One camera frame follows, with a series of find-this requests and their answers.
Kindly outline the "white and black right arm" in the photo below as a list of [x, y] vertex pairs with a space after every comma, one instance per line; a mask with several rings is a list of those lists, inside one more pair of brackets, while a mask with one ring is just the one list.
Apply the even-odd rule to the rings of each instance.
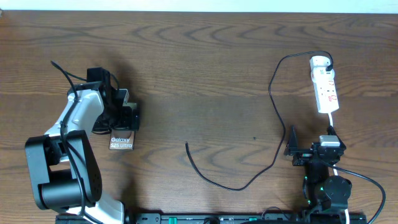
[[340, 161], [345, 150], [345, 144], [331, 126], [327, 134], [319, 136], [319, 141], [309, 148], [299, 147], [295, 128], [291, 128], [284, 155], [292, 156], [293, 166], [305, 169], [303, 194], [309, 201], [308, 208], [301, 212], [305, 222], [321, 215], [339, 217], [348, 208], [351, 181], [329, 173], [329, 168]]

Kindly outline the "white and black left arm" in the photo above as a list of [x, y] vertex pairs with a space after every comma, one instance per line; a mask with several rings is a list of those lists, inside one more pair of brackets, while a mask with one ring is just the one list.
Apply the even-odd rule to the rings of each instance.
[[116, 77], [102, 67], [89, 68], [72, 84], [67, 105], [44, 135], [25, 143], [35, 204], [42, 210], [72, 215], [72, 221], [132, 223], [126, 206], [103, 190], [90, 135], [108, 134], [110, 150], [134, 149], [140, 115], [129, 92], [113, 87]]

